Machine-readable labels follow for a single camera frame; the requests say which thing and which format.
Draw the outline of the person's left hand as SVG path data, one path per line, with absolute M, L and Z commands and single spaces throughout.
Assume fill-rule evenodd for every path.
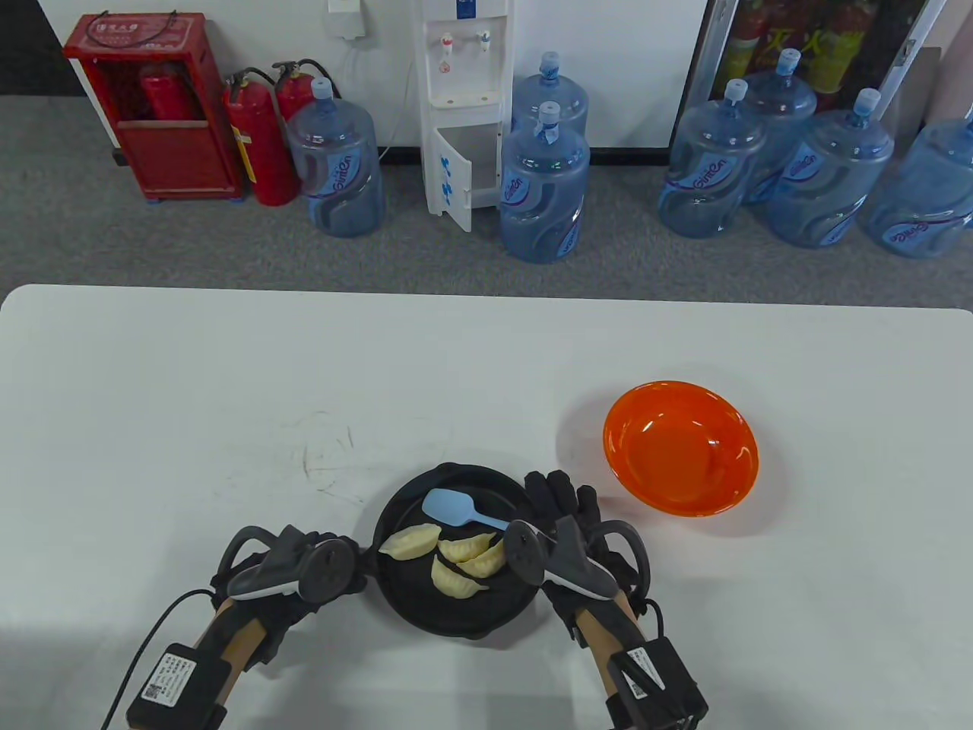
M 244 670 L 268 664 L 285 633 L 343 595 L 364 591 L 364 552 L 350 536 L 302 532 L 286 525 L 274 535 L 257 525 L 234 536 L 210 579 L 212 606 L 230 606 L 230 628 L 257 621 L 265 631 Z

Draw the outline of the person's right hand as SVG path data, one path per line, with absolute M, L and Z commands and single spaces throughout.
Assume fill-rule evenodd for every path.
M 604 536 L 591 537 L 591 533 L 602 522 L 597 491 L 594 487 L 590 484 L 582 484 L 575 489 L 570 477 L 560 470 L 552 471 L 547 476 L 539 471 L 532 471 L 525 476 L 525 490 L 531 498 L 537 518 L 537 522 L 533 524 L 539 526 L 542 531 L 548 532 L 560 518 L 566 516 L 573 518 L 582 533 L 583 542 L 586 543 L 588 556 L 612 574 L 619 589 L 628 599 L 629 607 L 635 613 L 635 617 L 646 615 L 648 606 L 654 605 L 652 599 L 648 598 L 651 583 L 651 573 L 648 568 L 640 570 L 639 567 L 633 567 L 622 553 L 609 547 Z M 576 618 L 591 601 L 583 595 L 556 586 L 549 581 L 542 585 L 541 590 L 549 599 L 556 615 L 569 630 L 571 639 L 576 640 L 581 647 L 588 648 L 586 640 L 578 629 Z

